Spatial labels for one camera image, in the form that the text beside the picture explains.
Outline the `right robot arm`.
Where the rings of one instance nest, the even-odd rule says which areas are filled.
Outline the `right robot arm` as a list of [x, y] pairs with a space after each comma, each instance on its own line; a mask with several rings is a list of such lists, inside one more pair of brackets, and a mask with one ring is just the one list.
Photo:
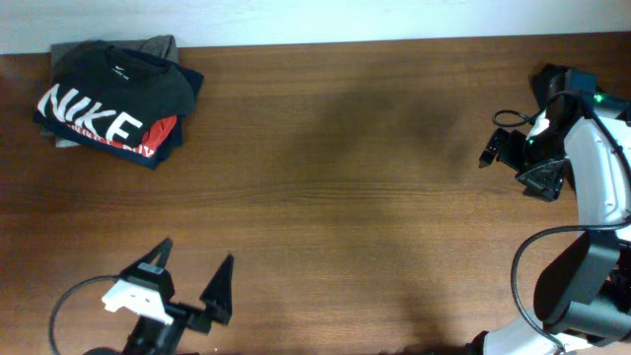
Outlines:
[[[478, 334], [465, 354], [575, 354], [630, 340], [630, 103], [570, 66], [546, 64], [529, 81], [538, 112], [497, 121], [479, 166], [505, 164], [526, 195], [547, 202], [569, 180], [579, 221], [522, 242], [510, 271], [519, 317]], [[523, 254], [566, 233], [577, 238], [543, 269], [529, 310], [518, 287]]]

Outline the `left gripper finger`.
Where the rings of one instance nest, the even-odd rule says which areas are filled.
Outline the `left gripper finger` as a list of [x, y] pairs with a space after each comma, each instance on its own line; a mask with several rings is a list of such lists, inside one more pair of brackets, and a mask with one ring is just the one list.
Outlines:
[[174, 242], [171, 238], [165, 238], [156, 247], [151, 249], [148, 253], [141, 256], [139, 259], [132, 262], [129, 266], [124, 268], [119, 276], [125, 276], [135, 270], [141, 263], [147, 263], [157, 266], [159, 268], [165, 268], [170, 257]]
[[232, 275], [235, 259], [228, 254], [200, 295], [205, 305], [204, 315], [210, 320], [228, 325], [233, 314]]

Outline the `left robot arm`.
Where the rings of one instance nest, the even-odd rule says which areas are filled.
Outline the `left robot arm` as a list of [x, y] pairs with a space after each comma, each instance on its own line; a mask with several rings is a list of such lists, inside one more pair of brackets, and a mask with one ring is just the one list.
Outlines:
[[139, 317], [124, 354], [175, 354], [185, 331], [207, 334], [213, 324], [227, 325], [231, 320], [234, 257], [226, 256], [201, 293], [200, 309], [172, 300], [175, 284], [167, 270], [172, 248], [173, 241], [164, 239], [124, 268], [102, 297], [106, 311], [125, 309]]

